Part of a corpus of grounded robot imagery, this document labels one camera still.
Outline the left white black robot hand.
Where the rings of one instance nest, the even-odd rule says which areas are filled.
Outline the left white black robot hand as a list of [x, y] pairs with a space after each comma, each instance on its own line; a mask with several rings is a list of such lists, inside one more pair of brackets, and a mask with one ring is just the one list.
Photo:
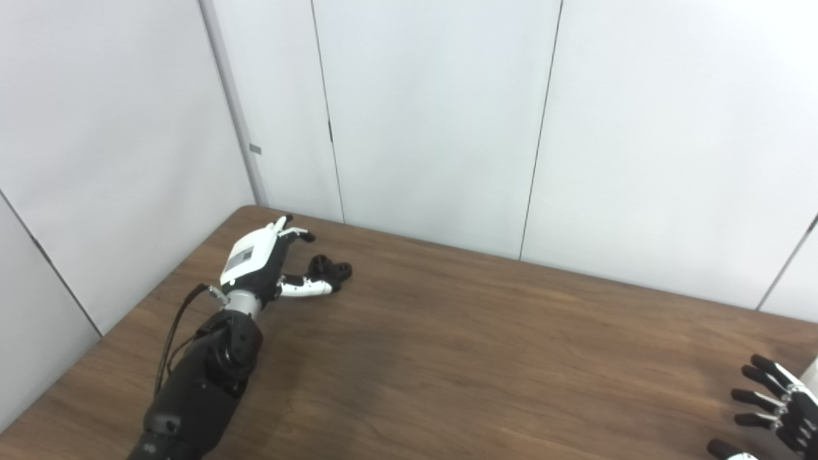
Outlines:
[[290, 245], [297, 240], [311, 243], [316, 239], [309, 230], [287, 227], [293, 218], [292, 215], [278, 218], [234, 244], [219, 279], [223, 294], [246, 291], [266, 305], [280, 297], [329, 295], [340, 290], [336, 280], [283, 273]]

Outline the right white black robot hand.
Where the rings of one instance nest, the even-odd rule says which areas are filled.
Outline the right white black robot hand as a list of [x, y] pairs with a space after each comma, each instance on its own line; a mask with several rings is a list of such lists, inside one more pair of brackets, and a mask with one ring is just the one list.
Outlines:
[[774, 434], [798, 459], [817, 458], [816, 395], [794, 373], [763, 355], [754, 353], [749, 364], [740, 369], [745, 378], [768, 391], [733, 389], [731, 398], [754, 405], [760, 411], [738, 413], [737, 426], [760, 429]]

